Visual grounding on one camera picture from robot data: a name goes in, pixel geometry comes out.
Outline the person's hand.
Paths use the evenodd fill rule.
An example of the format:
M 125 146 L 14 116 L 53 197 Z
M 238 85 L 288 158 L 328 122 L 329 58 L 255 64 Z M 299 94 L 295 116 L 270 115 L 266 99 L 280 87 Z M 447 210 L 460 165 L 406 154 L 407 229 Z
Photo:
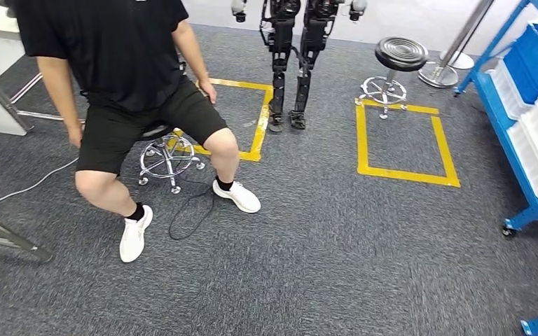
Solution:
M 81 122 L 71 122 L 66 125 L 69 143 L 76 148 L 81 147 L 81 141 L 83 138 L 83 124 Z
M 216 90 L 209 78 L 198 80 L 198 87 L 204 94 L 204 96 L 206 96 L 211 101 L 212 104 L 216 103 Z

